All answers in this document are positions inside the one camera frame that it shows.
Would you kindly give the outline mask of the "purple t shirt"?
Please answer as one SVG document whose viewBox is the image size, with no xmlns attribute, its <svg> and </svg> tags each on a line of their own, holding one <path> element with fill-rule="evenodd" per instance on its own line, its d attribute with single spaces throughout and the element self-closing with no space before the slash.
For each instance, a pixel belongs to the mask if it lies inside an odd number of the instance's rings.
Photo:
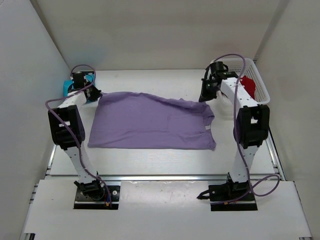
<svg viewBox="0 0 320 240">
<path fill-rule="evenodd" d="M 112 92 L 99 100 L 89 148 L 214 150 L 215 115 L 204 102 Z"/>
</svg>

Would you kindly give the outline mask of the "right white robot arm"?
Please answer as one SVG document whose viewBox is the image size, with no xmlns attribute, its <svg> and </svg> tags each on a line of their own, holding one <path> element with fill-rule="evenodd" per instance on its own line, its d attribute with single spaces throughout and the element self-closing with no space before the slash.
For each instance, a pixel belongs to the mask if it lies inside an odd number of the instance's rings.
<svg viewBox="0 0 320 240">
<path fill-rule="evenodd" d="M 201 81 L 199 102 L 216 99 L 218 92 L 222 92 L 233 105 L 233 136 L 237 151 L 229 172 L 233 182 L 225 186 L 224 193 L 230 200 L 236 200 L 243 193 L 239 183 L 248 181 L 255 154 L 268 137 L 270 109 L 254 100 L 240 83 L 238 75 L 229 71 L 221 61 L 211 63 Z"/>
</svg>

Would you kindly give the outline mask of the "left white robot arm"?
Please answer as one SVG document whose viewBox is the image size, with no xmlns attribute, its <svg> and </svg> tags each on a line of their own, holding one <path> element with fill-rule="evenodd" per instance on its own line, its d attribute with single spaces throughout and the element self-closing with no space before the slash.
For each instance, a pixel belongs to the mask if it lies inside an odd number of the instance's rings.
<svg viewBox="0 0 320 240">
<path fill-rule="evenodd" d="M 89 186 L 87 194 L 93 200 L 100 200 L 105 194 L 105 188 L 100 184 L 99 175 L 84 147 L 86 132 L 80 109 L 86 103 L 96 102 L 102 93 L 95 86 L 95 72 L 72 72 L 70 80 L 72 83 L 67 96 L 45 102 L 51 137 L 54 144 L 64 150 L 72 162 L 78 175 L 75 184 L 79 188 Z"/>
</svg>

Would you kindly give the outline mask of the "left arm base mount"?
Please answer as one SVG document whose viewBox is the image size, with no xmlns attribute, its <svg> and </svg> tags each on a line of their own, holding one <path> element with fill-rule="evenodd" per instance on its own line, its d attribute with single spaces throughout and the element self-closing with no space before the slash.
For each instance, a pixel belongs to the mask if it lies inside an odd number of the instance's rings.
<svg viewBox="0 0 320 240">
<path fill-rule="evenodd" d="M 76 193 L 73 208 L 76 210 L 118 210 L 121 186 L 108 185 L 97 180 L 91 183 L 75 181 Z"/>
</svg>

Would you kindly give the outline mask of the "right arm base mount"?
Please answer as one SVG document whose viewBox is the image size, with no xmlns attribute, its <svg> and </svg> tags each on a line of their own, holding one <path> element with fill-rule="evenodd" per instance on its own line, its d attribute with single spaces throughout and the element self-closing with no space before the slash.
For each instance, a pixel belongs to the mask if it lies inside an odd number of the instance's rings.
<svg viewBox="0 0 320 240">
<path fill-rule="evenodd" d="M 230 176 L 223 184 L 210 184 L 197 196 L 198 200 L 209 200 L 212 212 L 257 211 L 257 203 L 251 192 L 249 181 L 234 182 Z"/>
</svg>

